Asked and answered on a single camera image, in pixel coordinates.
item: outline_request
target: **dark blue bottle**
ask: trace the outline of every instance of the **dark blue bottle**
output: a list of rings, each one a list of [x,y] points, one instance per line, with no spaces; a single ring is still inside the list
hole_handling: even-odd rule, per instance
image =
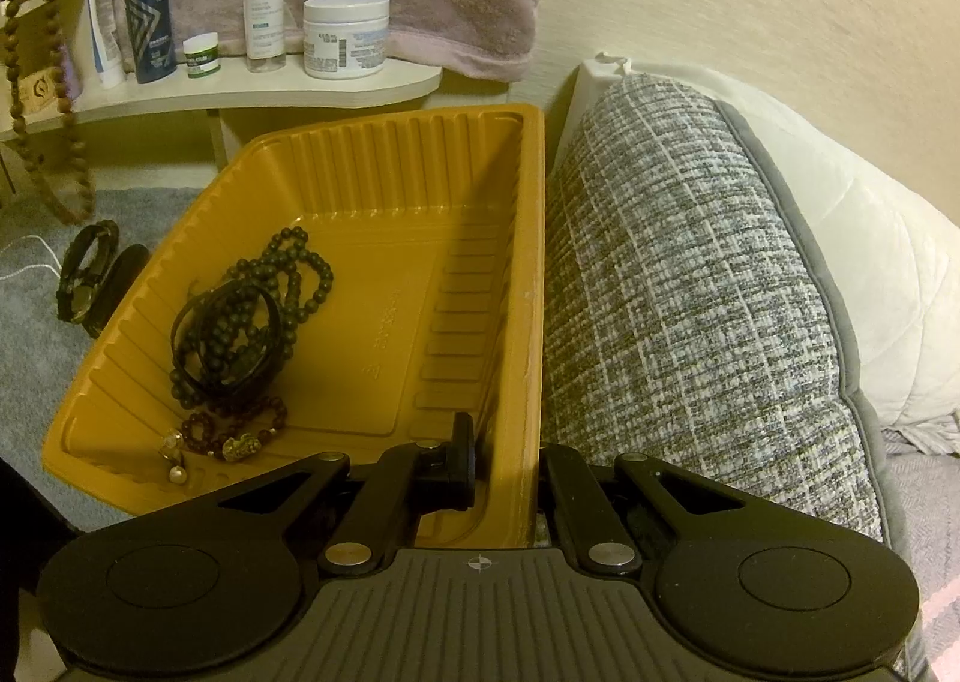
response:
[[[148,84],[176,70],[170,0],[124,0],[136,80]]]

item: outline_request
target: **gray textured pillow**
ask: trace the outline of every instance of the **gray textured pillow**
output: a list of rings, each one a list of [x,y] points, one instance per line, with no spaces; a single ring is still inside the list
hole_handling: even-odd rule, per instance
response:
[[[545,305],[545,440],[642,450],[907,557],[846,310],[732,108],[608,90],[547,182]],[[929,678],[916,635],[907,655]]]

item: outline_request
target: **white jar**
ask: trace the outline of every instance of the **white jar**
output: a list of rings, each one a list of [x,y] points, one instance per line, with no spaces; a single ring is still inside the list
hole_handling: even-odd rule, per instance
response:
[[[386,59],[390,0],[307,0],[304,70],[314,78],[373,75]]]

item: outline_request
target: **wooden shelf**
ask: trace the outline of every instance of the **wooden shelf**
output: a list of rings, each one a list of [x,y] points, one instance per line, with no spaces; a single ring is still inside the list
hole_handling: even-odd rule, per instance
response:
[[[83,94],[74,102],[74,112],[79,122],[90,122],[210,108],[371,108],[430,94],[440,86],[442,73],[440,67],[387,60],[383,70],[373,75],[328,81],[308,76],[301,55],[288,55],[286,67],[271,73],[251,73],[242,57],[224,57],[220,71],[203,78],[187,78],[186,65],[180,65],[175,73],[152,84],[137,84],[128,74],[126,83],[113,89],[104,89],[97,74],[90,73],[83,80]],[[58,124],[54,104],[27,116],[32,132]],[[11,118],[3,110],[0,142],[12,138]]]

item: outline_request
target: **beige wall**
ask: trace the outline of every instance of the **beige wall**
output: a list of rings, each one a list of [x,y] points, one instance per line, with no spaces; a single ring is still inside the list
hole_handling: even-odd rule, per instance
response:
[[[960,222],[960,0],[541,0],[511,96],[557,103],[552,142],[571,70],[601,49],[759,86]]]

